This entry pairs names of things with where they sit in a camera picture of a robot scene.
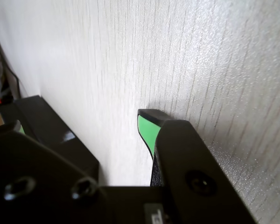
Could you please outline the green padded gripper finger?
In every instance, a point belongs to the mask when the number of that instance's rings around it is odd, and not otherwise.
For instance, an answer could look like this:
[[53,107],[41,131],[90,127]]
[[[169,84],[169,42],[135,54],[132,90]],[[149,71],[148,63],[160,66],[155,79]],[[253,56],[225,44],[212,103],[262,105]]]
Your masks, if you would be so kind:
[[138,132],[153,156],[173,224],[253,224],[255,220],[189,121],[139,109]]

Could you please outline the broad black gripper finger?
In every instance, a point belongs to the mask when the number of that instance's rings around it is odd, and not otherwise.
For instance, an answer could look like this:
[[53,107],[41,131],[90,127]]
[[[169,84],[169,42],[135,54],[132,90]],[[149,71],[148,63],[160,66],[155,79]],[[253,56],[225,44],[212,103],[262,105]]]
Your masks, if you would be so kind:
[[0,224],[98,224],[96,184],[57,153],[0,126]]

